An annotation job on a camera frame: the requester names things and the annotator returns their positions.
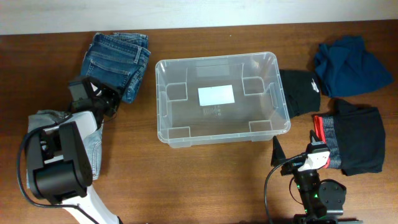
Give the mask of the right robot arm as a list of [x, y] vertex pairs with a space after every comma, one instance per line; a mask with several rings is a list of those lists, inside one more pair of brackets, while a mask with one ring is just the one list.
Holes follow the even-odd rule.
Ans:
[[310, 143], [305, 152], [287, 158], [282, 146], [276, 136], [272, 138], [273, 150], [271, 166], [266, 180], [280, 169], [282, 176], [292, 175], [295, 182], [305, 213], [294, 215], [293, 223], [313, 223], [326, 214], [326, 206], [321, 204], [319, 189], [321, 180], [318, 169], [324, 167], [330, 155], [330, 150], [325, 142], [321, 141], [314, 131], [310, 131]]

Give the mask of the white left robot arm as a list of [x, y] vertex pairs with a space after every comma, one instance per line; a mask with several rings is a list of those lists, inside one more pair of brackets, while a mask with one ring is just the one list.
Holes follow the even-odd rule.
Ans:
[[120, 89], [93, 77], [77, 77], [68, 89], [68, 111], [29, 116], [17, 153], [26, 162], [26, 184], [17, 173], [20, 191], [30, 204], [62, 208], [78, 223], [120, 223], [93, 187], [101, 166], [103, 124], [119, 108]]

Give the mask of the black shorts red grey waistband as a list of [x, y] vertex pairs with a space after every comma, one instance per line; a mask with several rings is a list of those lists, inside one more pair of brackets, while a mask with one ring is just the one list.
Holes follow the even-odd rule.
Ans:
[[330, 149], [326, 169], [347, 176], [382, 171], [386, 132], [377, 107], [337, 99], [332, 114], [316, 114], [313, 122], [316, 135]]

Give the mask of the dark blue jeans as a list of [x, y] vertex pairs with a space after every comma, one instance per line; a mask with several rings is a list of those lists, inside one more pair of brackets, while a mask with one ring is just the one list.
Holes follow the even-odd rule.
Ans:
[[80, 75], [94, 77], [121, 92], [132, 103], [149, 63], [149, 37], [139, 33], [96, 33], [85, 53]]

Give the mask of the navy blue shirt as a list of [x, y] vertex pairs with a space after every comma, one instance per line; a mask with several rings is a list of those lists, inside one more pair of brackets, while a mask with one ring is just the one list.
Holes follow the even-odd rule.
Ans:
[[370, 93], [394, 82], [391, 72], [366, 50], [361, 36], [320, 44], [314, 63], [322, 91], [330, 98]]

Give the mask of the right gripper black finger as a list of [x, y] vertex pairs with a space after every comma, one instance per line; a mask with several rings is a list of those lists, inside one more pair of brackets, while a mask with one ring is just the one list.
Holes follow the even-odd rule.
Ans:
[[316, 142], [322, 142], [322, 140], [317, 136], [314, 130], [310, 131], [310, 142], [315, 144]]
[[271, 166], [276, 167], [280, 164], [283, 164], [286, 161], [286, 156], [284, 154], [284, 151], [282, 149], [282, 146], [280, 145], [277, 136], [274, 136], [272, 138], [272, 143], [273, 143], [273, 150], [271, 157]]

